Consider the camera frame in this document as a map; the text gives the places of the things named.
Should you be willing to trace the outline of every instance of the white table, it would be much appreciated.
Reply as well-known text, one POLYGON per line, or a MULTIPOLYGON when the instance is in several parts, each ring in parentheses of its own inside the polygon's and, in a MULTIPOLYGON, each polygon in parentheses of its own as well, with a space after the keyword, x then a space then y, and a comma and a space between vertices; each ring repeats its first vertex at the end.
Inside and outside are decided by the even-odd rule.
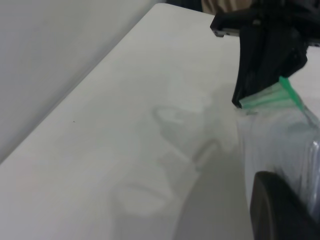
POLYGON ((1 239, 252 239, 212 19, 157 4, 0 165, 1 239))

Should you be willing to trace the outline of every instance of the black plastic part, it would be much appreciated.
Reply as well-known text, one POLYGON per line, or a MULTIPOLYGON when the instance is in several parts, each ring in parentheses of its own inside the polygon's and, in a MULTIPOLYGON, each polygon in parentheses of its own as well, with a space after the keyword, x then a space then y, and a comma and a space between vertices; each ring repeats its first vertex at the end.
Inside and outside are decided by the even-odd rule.
POLYGON ((210 28, 217 37, 240 37, 234 105, 306 64, 308 46, 320 45, 319 9, 319 0, 255 0, 248 9, 215 16, 210 28))
POLYGON ((320 239, 320 226, 275 173, 256 173, 250 215, 255 240, 320 239))

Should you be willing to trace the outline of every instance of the clear plastic bag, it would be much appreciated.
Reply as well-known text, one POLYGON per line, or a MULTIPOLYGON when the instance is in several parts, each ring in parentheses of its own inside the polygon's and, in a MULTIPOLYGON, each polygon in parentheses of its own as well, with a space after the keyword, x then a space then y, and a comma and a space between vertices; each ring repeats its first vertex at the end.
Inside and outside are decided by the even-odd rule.
POLYGON ((237 127, 248 205, 256 172, 274 172, 289 184, 319 223, 319 120, 286 78, 240 103, 237 127))

